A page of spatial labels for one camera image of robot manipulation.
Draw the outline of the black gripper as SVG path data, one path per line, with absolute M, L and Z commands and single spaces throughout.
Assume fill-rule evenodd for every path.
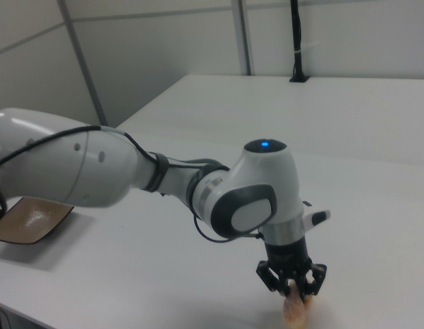
M 256 273 L 269 291 L 289 296 L 291 288 L 284 274 L 295 272 L 302 275 L 299 279 L 301 297 L 319 293 L 327 274 L 327 266 L 311 263 L 305 237 L 288 245 L 266 243 L 265 247 L 268 261 L 261 260 L 257 265 Z M 313 279 L 311 282 L 307 279 L 309 272 Z

